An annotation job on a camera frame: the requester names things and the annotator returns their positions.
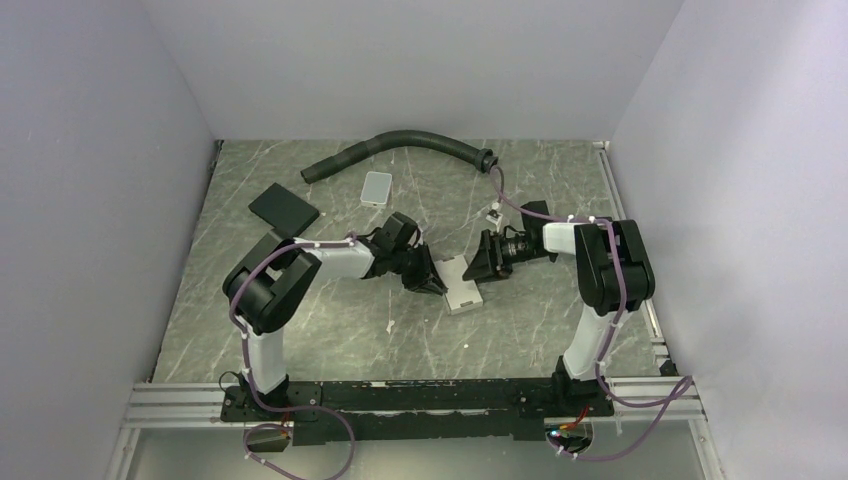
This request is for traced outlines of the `white cardboard box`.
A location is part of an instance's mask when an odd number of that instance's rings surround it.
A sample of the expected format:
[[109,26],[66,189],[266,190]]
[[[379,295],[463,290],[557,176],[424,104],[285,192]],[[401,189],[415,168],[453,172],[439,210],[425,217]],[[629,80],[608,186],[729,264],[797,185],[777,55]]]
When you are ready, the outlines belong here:
[[477,284],[473,280],[463,279],[468,263],[462,255],[438,260],[435,267],[447,288],[443,298],[450,315],[459,315],[483,306],[484,301]]

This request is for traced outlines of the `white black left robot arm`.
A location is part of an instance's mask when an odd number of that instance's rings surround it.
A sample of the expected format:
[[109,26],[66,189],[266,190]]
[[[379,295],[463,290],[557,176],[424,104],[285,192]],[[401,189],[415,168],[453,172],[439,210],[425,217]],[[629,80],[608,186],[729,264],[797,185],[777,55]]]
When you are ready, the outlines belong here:
[[350,233],[336,241],[285,238],[271,231],[233,268],[222,291],[241,337],[247,404],[258,417],[272,420],[286,409],[290,380],[284,327],[310,287],[327,279],[367,280],[386,274],[399,276],[404,288],[415,293],[443,295],[448,290],[419,226],[401,213],[369,233]]

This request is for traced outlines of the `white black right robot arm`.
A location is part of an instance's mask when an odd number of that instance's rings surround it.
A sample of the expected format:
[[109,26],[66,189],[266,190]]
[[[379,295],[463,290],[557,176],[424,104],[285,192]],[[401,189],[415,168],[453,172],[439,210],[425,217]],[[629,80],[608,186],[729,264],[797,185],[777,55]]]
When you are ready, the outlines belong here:
[[481,233],[478,250],[463,273],[465,281],[485,283],[509,278],[517,263],[560,255],[575,260],[583,310],[571,344],[561,357],[567,378],[551,388],[557,411],[574,415],[590,391],[583,381],[603,374],[611,344],[630,316],[650,299],[656,281],[636,221],[555,221],[544,200],[520,207],[521,230],[510,226]]

